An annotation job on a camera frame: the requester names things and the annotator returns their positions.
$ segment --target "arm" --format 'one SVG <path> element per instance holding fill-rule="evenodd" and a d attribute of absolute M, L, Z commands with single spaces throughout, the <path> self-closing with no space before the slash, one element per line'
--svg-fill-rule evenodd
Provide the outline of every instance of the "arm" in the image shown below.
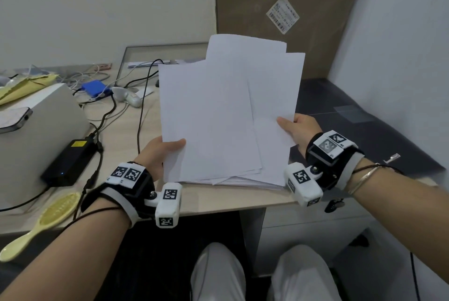
<path fill-rule="evenodd" d="M 169 151 L 179 150 L 185 140 L 153 139 L 134 160 L 145 166 L 156 181 Z M 99 198 L 86 212 L 115 203 Z M 93 300 L 130 226 L 126 213 L 108 210 L 89 215 L 60 234 L 8 286 L 0 296 L 6 300 Z"/>
<path fill-rule="evenodd" d="M 303 156 L 311 138 L 322 132 L 313 117 L 295 115 L 294 122 L 278 118 Z M 357 168 L 373 162 L 362 159 Z M 370 169 L 352 175 L 354 186 Z M 449 283 L 449 194 L 402 176 L 390 169 L 378 169 L 354 194 L 408 250 Z"/>

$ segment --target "person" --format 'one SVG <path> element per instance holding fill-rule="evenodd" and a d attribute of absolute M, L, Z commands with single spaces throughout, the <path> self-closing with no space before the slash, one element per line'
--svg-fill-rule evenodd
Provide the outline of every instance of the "person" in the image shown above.
<path fill-rule="evenodd" d="M 313 117 L 296 114 L 294 122 L 278 118 L 304 156 L 321 128 Z M 156 181 L 162 162 L 185 140 L 153 139 L 134 162 Z M 373 164 L 363 158 L 357 168 Z M 352 175 L 347 188 L 368 170 Z M 353 197 L 408 250 L 449 283 L 449 194 L 390 169 L 378 169 Z M 98 198 L 87 210 L 116 207 Z M 0 295 L 7 300 L 93 300 L 130 226 L 121 209 L 98 212 L 62 232 Z M 245 277 L 237 258 L 222 244 L 211 243 L 201 253 L 191 276 L 193 300 L 244 300 Z M 340 300 L 329 269 L 311 248 L 300 245 L 283 254 L 272 276 L 274 300 Z"/>

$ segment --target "forearm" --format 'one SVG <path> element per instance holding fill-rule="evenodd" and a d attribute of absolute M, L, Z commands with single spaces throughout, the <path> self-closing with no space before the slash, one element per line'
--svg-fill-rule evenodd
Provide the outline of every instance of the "forearm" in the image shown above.
<path fill-rule="evenodd" d="M 363 159 L 357 167 L 370 164 Z M 354 174 L 348 186 L 354 186 L 369 170 Z M 449 283 L 446 191 L 380 168 L 353 196 L 408 250 Z"/>
<path fill-rule="evenodd" d="M 114 207 L 98 199 L 85 213 Z M 129 227 L 123 210 L 89 215 L 60 234 L 0 296 L 5 300 L 93 300 Z"/>

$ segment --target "smartphone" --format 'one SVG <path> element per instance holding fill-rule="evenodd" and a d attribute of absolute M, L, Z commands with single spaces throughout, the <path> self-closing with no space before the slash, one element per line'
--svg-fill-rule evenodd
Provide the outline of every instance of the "smartphone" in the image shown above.
<path fill-rule="evenodd" d="M 0 134 L 22 128 L 32 114 L 33 111 L 30 107 L 0 111 Z"/>

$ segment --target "white pants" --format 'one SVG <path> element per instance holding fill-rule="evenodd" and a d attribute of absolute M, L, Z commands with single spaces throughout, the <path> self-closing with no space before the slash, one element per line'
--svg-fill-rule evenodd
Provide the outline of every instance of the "white pants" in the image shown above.
<path fill-rule="evenodd" d="M 271 278 L 269 301 L 341 301 L 320 255 L 306 245 L 285 252 Z M 193 301 L 243 301 L 245 274 L 238 259 L 221 243 L 201 253 L 192 277 Z"/>

